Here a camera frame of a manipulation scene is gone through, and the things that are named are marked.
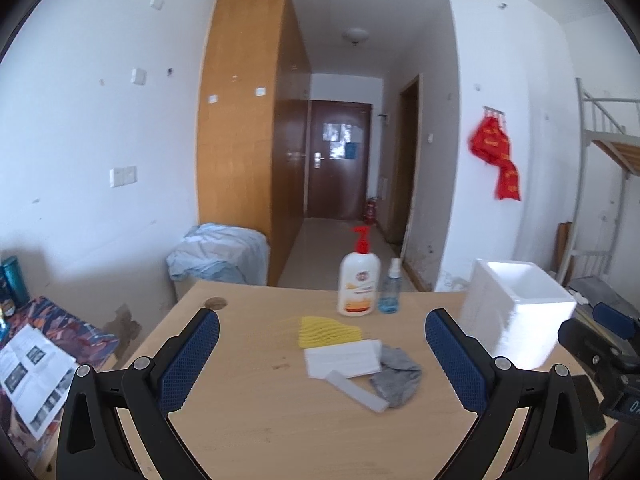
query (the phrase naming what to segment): doorway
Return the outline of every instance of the doorway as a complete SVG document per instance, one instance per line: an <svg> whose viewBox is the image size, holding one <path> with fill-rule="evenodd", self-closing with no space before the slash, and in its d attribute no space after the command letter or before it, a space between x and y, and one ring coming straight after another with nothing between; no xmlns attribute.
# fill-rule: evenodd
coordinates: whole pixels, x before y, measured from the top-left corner
<svg viewBox="0 0 640 480"><path fill-rule="evenodd" d="M306 216L362 218L370 126L370 104L311 102Z"/></svg>
<svg viewBox="0 0 640 480"><path fill-rule="evenodd" d="M386 240L398 256L408 229L414 196L415 161L420 129L420 76L401 92L398 109L396 161L391 189L391 215Z"/></svg>

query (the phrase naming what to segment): metal bed frame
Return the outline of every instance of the metal bed frame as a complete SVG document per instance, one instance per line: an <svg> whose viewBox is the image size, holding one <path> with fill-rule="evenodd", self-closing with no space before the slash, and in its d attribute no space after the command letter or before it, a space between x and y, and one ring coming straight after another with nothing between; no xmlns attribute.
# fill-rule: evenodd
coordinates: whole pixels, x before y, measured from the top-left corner
<svg viewBox="0 0 640 480"><path fill-rule="evenodd" d="M574 221L572 222L562 262L556 275L556 281L560 284L564 283L572 258L584 259L583 269L586 275L608 275L620 235L620 224L624 215L628 189L627 183L631 176L640 176L640 137L628 135L626 128L621 126L603 106L603 103L607 102L635 104L640 124L640 99L594 98L583 88L580 78L576 79L576 83L578 87L578 102L580 104L580 179L578 181L578 195L575 201ZM588 117L588 108L591 109L591 117ZM575 247L588 168L587 150L591 143L598 146L623 170L612 243L606 251L585 251Z"/></svg>

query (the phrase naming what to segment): metal screw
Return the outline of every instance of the metal screw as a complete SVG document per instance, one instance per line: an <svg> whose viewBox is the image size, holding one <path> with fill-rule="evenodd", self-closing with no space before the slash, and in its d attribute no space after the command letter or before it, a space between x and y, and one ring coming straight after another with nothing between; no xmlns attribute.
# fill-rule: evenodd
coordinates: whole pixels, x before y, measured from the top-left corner
<svg viewBox="0 0 640 480"><path fill-rule="evenodd" d="M567 375L569 375L569 368L567 368L564 365L556 365L556 374L558 374L560 377L567 377Z"/></svg>
<svg viewBox="0 0 640 480"><path fill-rule="evenodd" d="M133 367L136 370L144 370L146 367L149 366L150 362L151 362L151 359L149 359L148 357L139 357L135 361L133 361Z"/></svg>
<svg viewBox="0 0 640 480"><path fill-rule="evenodd" d="M498 368L500 368L500 370L508 370L511 368L511 361L506 357L498 357L495 359L494 363Z"/></svg>
<svg viewBox="0 0 640 480"><path fill-rule="evenodd" d="M78 370L76 370L76 375L78 377L84 377L90 371L91 371L91 368L89 368L89 365L82 365L81 367L78 367Z"/></svg>

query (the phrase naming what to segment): white foam container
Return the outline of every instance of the white foam container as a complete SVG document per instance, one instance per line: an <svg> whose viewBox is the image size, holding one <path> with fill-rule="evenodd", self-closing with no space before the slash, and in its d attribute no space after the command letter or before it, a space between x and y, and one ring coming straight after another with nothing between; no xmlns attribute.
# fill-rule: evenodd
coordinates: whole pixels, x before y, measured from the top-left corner
<svg viewBox="0 0 640 480"><path fill-rule="evenodd" d="M545 363L574 309L574 297L537 265L477 260L458 324L492 357L531 370Z"/></svg>

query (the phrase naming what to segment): wooden tabletop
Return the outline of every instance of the wooden tabletop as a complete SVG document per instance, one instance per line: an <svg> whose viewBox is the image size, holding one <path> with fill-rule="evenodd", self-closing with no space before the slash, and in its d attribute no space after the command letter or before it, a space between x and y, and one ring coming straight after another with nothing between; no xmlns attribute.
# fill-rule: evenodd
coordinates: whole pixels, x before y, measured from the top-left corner
<svg viewBox="0 0 640 480"><path fill-rule="evenodd" d="M429 480L476 418L460 405L424 338L426 314L444 307L455 319L463 294L407 293L397 314L348 318L336 312L336 292L198 282L131 361L153 356L213 297L228 303L218 311L220 340L170 420L216 480ZM327 382L309 379L297 343L299 319L307 315L359 326L366 338L405 350L423 370L414 398L376 414ZM561 347L541 369L554 363L582 373ZM364 386L367 379L356 382ZM525 414L518 410L486 478L500 476ZM160 478L128 412L121 416L142 472L150 480Z"/></svg>

